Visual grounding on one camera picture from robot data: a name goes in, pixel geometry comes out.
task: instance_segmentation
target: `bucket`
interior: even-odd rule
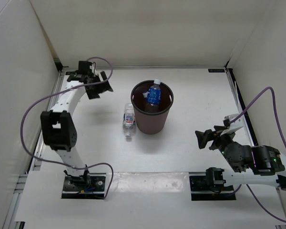
[[[161,83],[159,112],[145,112],[146,99],[143,97],[142,93],[148,91],[151,86],[153,86],[153,80],[143,81],[137,84],[131,93],[131,102],[133,104],[138,129],[148,135],[159,133],[163,129],[168,112],[174,101],[172,90],[166,84]]]

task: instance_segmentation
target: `bottle cap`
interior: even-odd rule
[[[148,92],[143,92],[142,94],[144,98],[147,98]]]
[[[155,79],[153,83],[155,83],[155,84],[161,84],[161,80]]]

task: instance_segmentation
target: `table surface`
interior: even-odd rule
[[[164,129],[156,135],[139,130],[131,142],[123,135],[124,105],[133,87],[159,78],[174,93],[174,104]],[[64,168],[42,163],[31,171],[16,220],[26,228],[275,228],[284,223],[267,215],[246,187],[236,201],[191,201],[188,172],[209,167],[230,169],[219,151],[198,149],[195,130],[222,125],[226,115],[238,113],[225,73],[207,69],[115,70],[114,93],[78,103],[73,121],[77,149],[85,164],[110,163],[114,181],[106,200],[60,199]],[[249,144],[245,131],[235,141]],[[42,157],[61,161],[48,147]],[[105,166],[90,172],[107,172]],[[273,187],[252,186],[265,207],[285,219]]]

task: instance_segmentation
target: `bottle label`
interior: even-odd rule
[[[160,96],[161,96],[161,90],[156,88],[150,88],[148,90],[147,95],[147,102],[151,104],[159,104],[160,103]]]
[[[125,113],[123,118],[123,123],[127,125],[134,125],[133,113]]]

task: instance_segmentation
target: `white wall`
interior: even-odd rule
[[[224,66],[270,0],[31,2],[62,64],[70,67],[90,56],[107,57],[115,66]]]
[[[235,64],[234,74],[245,104],[266,86],[274,88],[277,112],[286,138],[286,0],[274,0],[269,5]],[[249,115],[259,144],[271,145],[286,154],[277,130],[270,92],[249,109]],[[282,191],[282,197],[286,208],[286,192]]]
[[[20,143],[20,120],[30,104],[52,91],[58,74],[30,2],[4,2],[0,1],[0,228],[18,175],[29,162]],[[45,107],[46,103],[38,106],[26,121],[29,149]]]

